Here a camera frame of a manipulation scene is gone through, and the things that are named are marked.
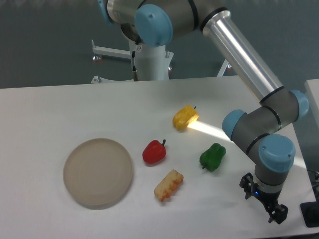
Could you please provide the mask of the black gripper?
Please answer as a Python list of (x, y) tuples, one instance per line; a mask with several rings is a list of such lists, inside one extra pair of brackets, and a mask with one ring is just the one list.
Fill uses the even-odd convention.
[(263, 204), (266, 212), (269, 214), (269, 223), (276, 222), (277, 224), (281, 224), (287, 218), (288, 207), (278, 203), (278, 198), (283, 187), (282, 184), (267, 185), (257, 183), (253, 181), (253, 175), (247, 173), (241, 178), (239, 186), (245, 192), (245, 199), (254, 196)]

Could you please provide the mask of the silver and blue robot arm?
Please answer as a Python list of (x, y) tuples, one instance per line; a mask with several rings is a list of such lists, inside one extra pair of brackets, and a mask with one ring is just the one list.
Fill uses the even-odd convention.
[(249, 114), (234, 110), (222, 123), (229, 139), (255, 163), (254, 173), (243, 176), (240, 187), (246, 198), (263, 204), (269, 222), (282, 223), (288, 208), (278, 197), (295, 146), (278, 131), (307, 113), (307, 97), (281, 84), (218, 0), (100, 0), (98, 6), (105, 23), (119, 24), (130, 41), (135, 81), (168, 78), (165, 47), (175, 38), (200, 30), (215, 43), (261, 105)]

